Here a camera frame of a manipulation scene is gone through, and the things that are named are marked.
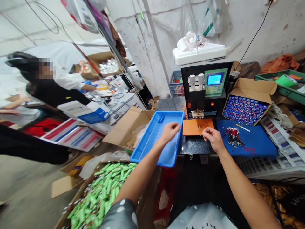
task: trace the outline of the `white shirt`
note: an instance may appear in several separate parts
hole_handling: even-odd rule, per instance
[[[0,101],[0,108],[10,104],[10,101],[7,100],[1,100]],[[15,108],[14,110],[17,110],[20,112],[20,115],[15,114],[0,114],[0,119],[10,121],[12,123],[15,123],[20,126],[24,126],[35,119],[37,119],[40,116],[40,110],[38,109],[29,109],[24,106],[19,106]]]

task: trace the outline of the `orange work pad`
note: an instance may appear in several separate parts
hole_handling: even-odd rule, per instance
[[[183,136],[202,135],[205,128],[212,127],[212,119],[186,119],[183,121]]]

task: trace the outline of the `digital display screen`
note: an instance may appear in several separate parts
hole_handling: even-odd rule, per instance
[[[209,75],[207,84],[213,85],[213,84],[220,84],[221,81],[221,75]]]

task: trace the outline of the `green plastic crate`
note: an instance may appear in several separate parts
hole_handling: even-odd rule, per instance
[[[255,80],[256,81],[257,80],[273,81],[272,78],[277,77],[277,76],[280,77],[283,74],[296,75],[296,76],[299,76],[299,77],[302,77],[303,79],[305,79],[305,74],[304,73],[297,72],[297,71],[294,71],[294,70],[285,70],[285,71],[279,71],[277,73],[259,74],[259,75],[255,76]],[[302,86],[303,85],[299,83],[299,84],[289,88],[289,87],[285,87],[285,86],[282,86],[282,85],[278,84],[276,91],[279,92],[283,96],[286,96],[286,97],[288,97],[288,98],[290,98],[294,101],[297,101],[297,102],[305,105],[305,94],[297,91]]]

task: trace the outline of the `black vest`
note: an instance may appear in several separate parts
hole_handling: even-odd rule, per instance
[[[90,100],[76,89],[67,90],[59,86],[54,79],[40,79],[35,84],[35,92],[30,93],[28,88],[26,91],[41,100],[42,102],[57,108],[58,105],[71,101],[79,101],[83,105],[90,103]]]

